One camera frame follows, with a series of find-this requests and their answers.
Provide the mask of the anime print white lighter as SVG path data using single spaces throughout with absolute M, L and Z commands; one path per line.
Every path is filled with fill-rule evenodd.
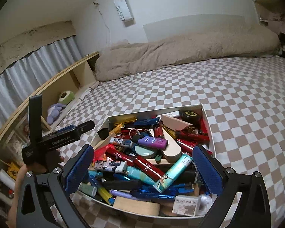
M 96 161 L 94 169 L 99 171 L 124 173 L 127 169 L 125 161 Z

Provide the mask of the purple pink gradient lighter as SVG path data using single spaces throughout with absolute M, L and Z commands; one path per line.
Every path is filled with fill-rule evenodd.
M 166 139 L 152 137 L 152 136 L 134 135 L 131 141 L 140 146 L 156 148 L 161 150 L 165 150 L 168 145 L 168 141 Z

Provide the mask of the teal printed lighter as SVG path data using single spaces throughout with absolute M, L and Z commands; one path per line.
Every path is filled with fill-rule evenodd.
M 162 194 L 185 171 L 192 161 L 193 159 L 191 156 L 186 153 L 182 154 L 174 165 L 153 185 L 153 187 Z

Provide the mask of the wooden half-round block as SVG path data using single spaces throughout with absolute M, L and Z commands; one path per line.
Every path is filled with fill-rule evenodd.
M 163 125 L 172 130 L 183 130 L 189 126 L 192 126 L 191 123 L 166 115 L 161 116 L 161 121 L 163 122 Z

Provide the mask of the mint green lighter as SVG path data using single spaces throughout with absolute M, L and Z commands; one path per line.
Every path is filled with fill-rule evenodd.
M 95 197 L 97 193 L 97 187 L 85 183 L 81 183 L 78 190 L 90 197 Z

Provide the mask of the shiny blue lighter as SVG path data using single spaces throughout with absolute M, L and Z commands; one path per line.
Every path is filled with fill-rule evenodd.
M 149 118 L 146 120 L 138 120 L 133 125 L 135 127 L 147 127 L 147 126 L 156 126 L 160 122 L 160 118 Z

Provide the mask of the purple plush toy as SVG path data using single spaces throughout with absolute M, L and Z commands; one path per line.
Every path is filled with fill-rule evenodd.
M 65 104 L 57 103 L 49 107 L 47 112 L 47 123 L 52 125 L 59 117 L 60 112 L 66 107 Z

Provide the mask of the green avocado plush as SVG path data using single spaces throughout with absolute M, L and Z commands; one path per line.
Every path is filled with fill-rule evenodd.
M 68 105 L 71 101 L 73 101 L 75 95 L 72 91 L 64 91 L 60 93 L 58 103 Z

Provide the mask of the light blue curtain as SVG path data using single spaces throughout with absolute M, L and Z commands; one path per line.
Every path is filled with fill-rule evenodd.
M 75 37 L 31 52 L 0 74 L 0 128 L 36 89 L 82 58 Z

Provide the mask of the uv gel polish box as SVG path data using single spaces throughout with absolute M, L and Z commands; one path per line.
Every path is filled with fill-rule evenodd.
M 199 197 L 178 195 L 174 199 L 172 213 L 193 217 L 200 205 Z

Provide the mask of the beige oval case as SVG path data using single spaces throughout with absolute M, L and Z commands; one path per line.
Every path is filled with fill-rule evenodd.
M 124 197 L 116 197 L 113 207 L 138 215 L 158 216 L 161 206 L 158 203 L 132 200 Z

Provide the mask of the beige quilted duvet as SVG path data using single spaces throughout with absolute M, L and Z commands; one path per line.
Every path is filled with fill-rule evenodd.
M 96 78 L 110 81 L 170 65 L 222 57 L 266 57 L 279 54 L 277 34 L 255 24 L 230 25 L 190 32 L 149 43 L 118 43 L 96 61 Z

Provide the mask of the beige curtain valance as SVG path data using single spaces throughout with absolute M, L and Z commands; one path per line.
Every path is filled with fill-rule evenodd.
M 0 74 L 27 54 L 55 41 L 75 35 L 71 21 L 61 21 L 33 28 L 0 45 Z

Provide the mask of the checkered bed sheet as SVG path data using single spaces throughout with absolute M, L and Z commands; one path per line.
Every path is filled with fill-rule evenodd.
M 239 173 L 259 171 L 271 223 L 285 218 L 285 59 L 220 58 L 153 70 L 101 83 L 60 123 L 202 104 L 216 157 Z

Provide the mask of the pink clothes pile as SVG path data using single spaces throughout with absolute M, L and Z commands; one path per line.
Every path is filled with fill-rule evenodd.
M 263 19 L 268 23 L 268 28 L 277 35 L 285 34 L 285 12 L 269 13 Z

